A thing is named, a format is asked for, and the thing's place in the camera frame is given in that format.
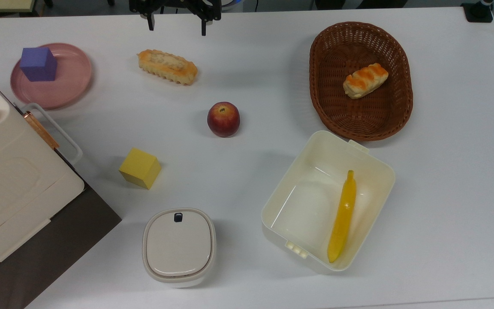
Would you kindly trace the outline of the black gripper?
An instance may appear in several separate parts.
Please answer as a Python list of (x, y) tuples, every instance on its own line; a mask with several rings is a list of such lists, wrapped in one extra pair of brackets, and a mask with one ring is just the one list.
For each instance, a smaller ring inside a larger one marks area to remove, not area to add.
[(162, 7), (186, 9), (201, 19), (201, 35), (206, 36), (207, 22), (221, 20), (222, 3), (220, 0), (130, 0), (129, 9), (137, 12), (148, 22), (150, 31), (154, 30), (154, 15)]

